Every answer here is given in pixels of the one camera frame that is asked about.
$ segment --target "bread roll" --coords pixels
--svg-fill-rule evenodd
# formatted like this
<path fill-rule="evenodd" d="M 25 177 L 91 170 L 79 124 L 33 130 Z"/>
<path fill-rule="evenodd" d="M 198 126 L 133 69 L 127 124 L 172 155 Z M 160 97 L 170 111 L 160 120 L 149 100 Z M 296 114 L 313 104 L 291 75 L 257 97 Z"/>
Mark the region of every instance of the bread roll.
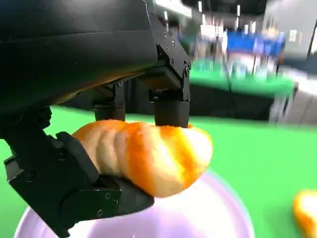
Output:
<path fill-rule="evenodd" d="M 317 238 L 317 191 L 301 191 L 293 202 L 295 220 L 305 237 Z"/>
<path fill-rule="evenodd" d="M 212 156 L 210 136 L 195 127 L 102 120 L 73 134 L 100 174 L 125 177 L 155 197 L 177 194 L 198 179 Z"/>

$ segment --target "green surface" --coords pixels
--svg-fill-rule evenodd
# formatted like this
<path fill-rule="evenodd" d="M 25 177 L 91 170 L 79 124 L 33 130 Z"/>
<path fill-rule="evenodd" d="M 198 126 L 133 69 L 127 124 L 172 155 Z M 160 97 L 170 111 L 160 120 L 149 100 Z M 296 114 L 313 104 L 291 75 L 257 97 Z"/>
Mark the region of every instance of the green surface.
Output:
<path fill-rule="evenodd" d="M 190 82 L 191 84 L 229 90 L 229 82 L 221 73 L 220 65 L 216 63 L 212 67 L 212 61 L 210 60 L 193 62 L 192 70 L 190 71 Z M 269 75 L 266 81 L 261 81 L 250 73 L 246 75 L 245 79 L 231 77 L 230 83 L 233 92 L 271 97 L 290 97 L 295 86 L 293 80 L 283 76 Z"/>
<path fill-rule="evenodd" d="M 141 116 L 127 119 L 152 121 L 151 117 Z M 94 121 L 91 113 L 53 108 L 52 125 L 46 132 L 72 133 L 91 121 Z M 291 204 L 299 190 L 317 189 L 317 130 L 211 118 L 192 118 L 191 123 L 211 134 L 214 145 L 211 168 L 244 201 L 257 238 L 300 237 Z M 3 141 L 0 152 L 3 159 L 10 155 Z M 0 237 L 11 238 L 26 204 L 5 181 L 1 166 Z"/>

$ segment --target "blue sign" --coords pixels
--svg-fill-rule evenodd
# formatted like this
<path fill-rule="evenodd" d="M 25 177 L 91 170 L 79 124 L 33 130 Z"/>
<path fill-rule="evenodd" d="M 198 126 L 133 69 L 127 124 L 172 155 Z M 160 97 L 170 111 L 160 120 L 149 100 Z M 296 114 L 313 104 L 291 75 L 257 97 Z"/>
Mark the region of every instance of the blue sign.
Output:
<path fill-rule="evenodd" d="M 227 32 L 227 36 L 228 52 L 276 57 L 281 54 L 285 44 L 285 37 L 281 34 L 276 39 L 269 39 L 261 33 Z"/>

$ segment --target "metal bracket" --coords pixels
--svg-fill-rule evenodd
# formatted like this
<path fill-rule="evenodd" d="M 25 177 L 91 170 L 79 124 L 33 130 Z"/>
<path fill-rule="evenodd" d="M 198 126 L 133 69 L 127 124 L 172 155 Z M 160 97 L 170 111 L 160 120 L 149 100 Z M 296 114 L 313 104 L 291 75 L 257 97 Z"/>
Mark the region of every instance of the metal bracket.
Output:
<path fill-rule="evenodd" d="M 76 191 L 61 202 L 60 217 L 68 228 L 81 221 L 114 217 L 117 215 L 121 192 L 119 187 Z"/>
<path fill-rule="evenodd" d="M 42 116 L 24 114 L 19 118 L 14 123 L 0 124 L 4 139 L 14 151 L 14 156 L 4 162 L 7 180 L 58 236 L 68 237 L 67 230 L 75 223 L 84 218 L 100 218 L 97 211 L 108 207 L 107 203 L 96 203 L 100 205 L 96 211 L 84 210 L 79 211 L 79 217 L 62 217 L 65 215 L 61 210 L 63 200 L 76 191 L 92 189 L 99 178 L 98 171 L 81 144 L 68 133 L 60 132 L 54 139 L 42 130 L 38 122 Z M 98 201 L 94 194 L 89 198 L 92 204 Z M 68 211 L 81 209 L 76 207 L 74 199 L 70 200 L 73 200 L 69 204 L 72 208 L 68 207 Z M 110 210 L 110 214 L 104 213 L 102 217 L 115 213 Z"/>
<path fill-rule="evenodd" d="M 139 79 L 150 88 L 152 102 L 189 102 L 190 59 L 177 34 L 167 32 L 157 16 L 150 15 L 149 18 L 158 52 L 158 65 Z"/>
<path fill-rule="evenodd" d="M 94 101 L 96 120 L 116 119 L 125 121 L 124 82 L 97 88 L 101 99 Z"/>

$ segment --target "table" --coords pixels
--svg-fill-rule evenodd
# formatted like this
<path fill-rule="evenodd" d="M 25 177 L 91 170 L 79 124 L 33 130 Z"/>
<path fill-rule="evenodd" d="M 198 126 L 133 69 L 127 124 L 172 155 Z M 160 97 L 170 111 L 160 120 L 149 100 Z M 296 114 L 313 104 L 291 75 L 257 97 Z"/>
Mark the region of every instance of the table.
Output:
<path fill-rule="evenodd" d="M 232 75 L 228 80 L 220 64 L 210 59 L 193 62 L 190 80 L 193 116 L 277 121 L 288 111 L 297 89 L 282 75 L 268 75 L 265 81 L 253 74 L 245 79 Z"/>
<path fill-rule="evenodd" d="M 293 80 L 281 75 L 268 75 L 267 80 L 262 81 L 253 74 L 247 74 L 245 79 L 232 76 L 228 81 L 221 73 L 220 66 L 216 64 L 212 70 L 211 64 L 211 60 L 193 62 L 190 72 L 191 84 L 216 87 L 225 91 L 228 91 L 231 85 L 233 92 L 267 97 L 290 97 L 295 87 Z"/>
<path fill-rule="evenodd" d="M 127 119 L 153 121 L 140 115 Z M 72 133 L 93 120 L 91 112 L 53 107 L 51 126 L 45 131 Z M 203 117 L 190 121 L 212 136 L 214 155 L 209 169 L 240 195 L 257 238 L 298 238 L 291 204 L 299 190 L 317 189 L 317 130 Z M 2 140 L 0 156 L 10 156 Z M 6 183 L 4 166 L 0 167 L 0 190 L 0 237 L 11 238 L 26 203 Z"/>

